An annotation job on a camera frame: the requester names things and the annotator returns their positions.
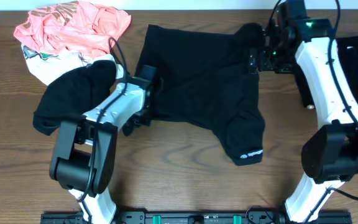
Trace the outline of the black t-shirt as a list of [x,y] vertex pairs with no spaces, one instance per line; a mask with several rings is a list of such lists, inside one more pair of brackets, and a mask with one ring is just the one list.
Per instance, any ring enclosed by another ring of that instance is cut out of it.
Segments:
[[157,71],[152,118],[212,131],[237,166],[261,162],[265,120],[258,108],[259,74],[249,58],[264,40],[256,23],[234,34],[149,25],[137,66]]

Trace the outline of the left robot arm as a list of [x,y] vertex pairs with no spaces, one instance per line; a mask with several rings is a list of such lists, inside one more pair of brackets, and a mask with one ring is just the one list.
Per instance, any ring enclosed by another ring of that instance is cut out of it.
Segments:
[[50,178],[74,196],[81,211],[43,223],[113,223],[116,204],[109,193],[117,134],[148,125],[157,69],[144,65],[135,77],[120,74],[119,84],[101,104],[62,120],[50,163]]

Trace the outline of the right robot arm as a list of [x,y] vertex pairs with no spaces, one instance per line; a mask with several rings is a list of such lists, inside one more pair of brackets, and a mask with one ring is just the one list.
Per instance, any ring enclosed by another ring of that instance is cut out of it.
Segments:
[[333,193],[358,174],[358,103],[337,53],[338,25],[312,19],[303,1],[278,1],[252,49],[251,72],[300,72],[317,114],[318,130],[301,151],[303,175],[278,212],[262,210],[268,223],[350,223],[349,212],[325,212]]

